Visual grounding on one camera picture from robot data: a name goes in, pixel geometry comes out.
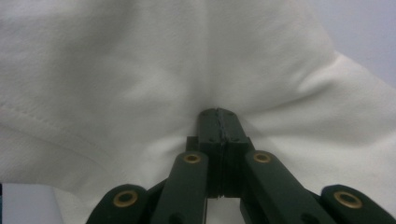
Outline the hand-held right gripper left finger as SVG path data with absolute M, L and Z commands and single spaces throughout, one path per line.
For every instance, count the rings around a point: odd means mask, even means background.
M 202 111 L 198 116 L 197 134 L 187 137 L 187 151 L 199 151 L 208 157 L 207 194 L 221 196 L 221 138 L 219 113 L 216 108 Z

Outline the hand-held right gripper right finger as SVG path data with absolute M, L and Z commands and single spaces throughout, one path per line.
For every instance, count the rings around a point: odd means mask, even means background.
M 222 108 L 218 112 L 222 140 L 222 195 L 239 198 L 244 185 L 242 163 L 249 151 L 249 139 L 234 112 Z

